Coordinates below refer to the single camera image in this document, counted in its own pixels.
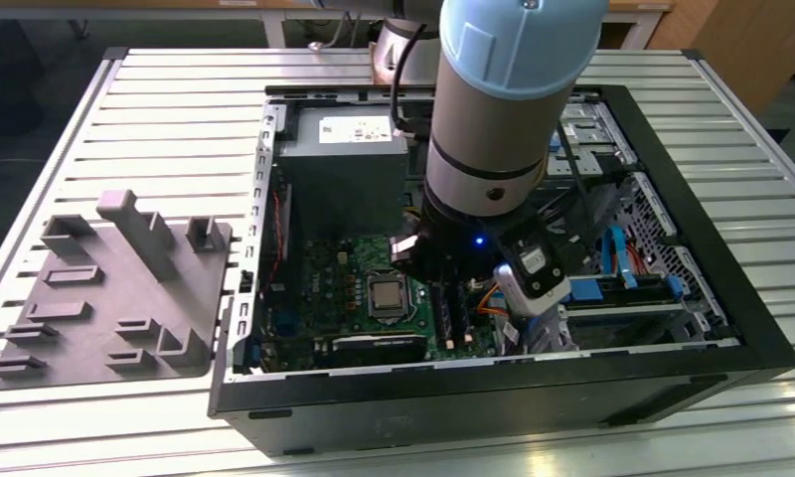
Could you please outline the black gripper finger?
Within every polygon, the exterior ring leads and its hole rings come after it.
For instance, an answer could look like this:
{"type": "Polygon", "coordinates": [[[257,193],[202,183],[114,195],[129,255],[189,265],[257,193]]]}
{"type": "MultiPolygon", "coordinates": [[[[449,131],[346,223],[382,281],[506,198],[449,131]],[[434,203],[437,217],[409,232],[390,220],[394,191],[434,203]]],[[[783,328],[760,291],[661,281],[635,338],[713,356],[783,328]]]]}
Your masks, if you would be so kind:
{"type": "Polygon", "coordinates": [[[400,235],[388,239],[389,264],[401,271],[417,271],[421,249],[418,235],[400,235]]]}

